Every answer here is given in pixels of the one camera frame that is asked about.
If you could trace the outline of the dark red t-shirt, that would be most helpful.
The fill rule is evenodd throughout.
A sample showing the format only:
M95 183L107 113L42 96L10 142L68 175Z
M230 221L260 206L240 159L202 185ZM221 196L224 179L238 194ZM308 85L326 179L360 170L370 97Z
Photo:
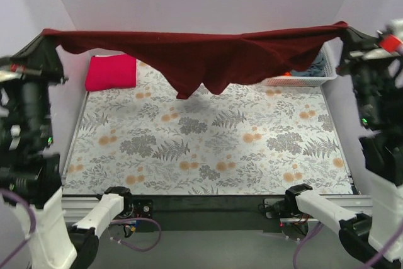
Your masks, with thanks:
M92 49L123 52L159 71L189 98L200 85L221 94L230 84L257 84L291 70L304 71L324 43L340 38L348 24L273 30L237 35L137 31L59 31L44 29L72 54Z

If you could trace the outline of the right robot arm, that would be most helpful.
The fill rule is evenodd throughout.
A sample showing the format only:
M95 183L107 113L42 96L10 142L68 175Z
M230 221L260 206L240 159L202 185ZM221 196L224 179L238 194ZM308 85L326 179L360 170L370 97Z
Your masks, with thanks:
M392 20L371 37L350 28L343 38L337 72L351 77L361 125L360 138L372 189L370 215L346 210L306 184L285 193L292 217L307 214L328 227L363 268L402 266L402 89L389 67L402 60L402 20Z

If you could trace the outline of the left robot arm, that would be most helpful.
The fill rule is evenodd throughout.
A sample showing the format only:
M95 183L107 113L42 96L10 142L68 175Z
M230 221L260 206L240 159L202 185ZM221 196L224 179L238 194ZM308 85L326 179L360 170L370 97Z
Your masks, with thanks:
M65 223L60 156L45 154L54 141L48 89L65 82L49 37L1 58L1 196L25 233L32 268L90 267L102 233L134 210L130 190L111 187L83 219Z

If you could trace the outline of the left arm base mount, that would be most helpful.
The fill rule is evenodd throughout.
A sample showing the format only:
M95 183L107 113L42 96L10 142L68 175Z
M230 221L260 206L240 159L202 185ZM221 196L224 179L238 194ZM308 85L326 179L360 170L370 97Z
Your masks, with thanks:
M124 202L123 211L118 215L119 219L133 219L153 216L154 201L151 199L134 199Z

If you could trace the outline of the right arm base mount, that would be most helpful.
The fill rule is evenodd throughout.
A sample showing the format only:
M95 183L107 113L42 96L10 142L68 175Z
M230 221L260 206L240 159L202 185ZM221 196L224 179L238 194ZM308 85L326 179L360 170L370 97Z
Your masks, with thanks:
M258 210L267 219L288 220L292 224L304 224L310 218L305 213L294 214L281 198L265 198Z

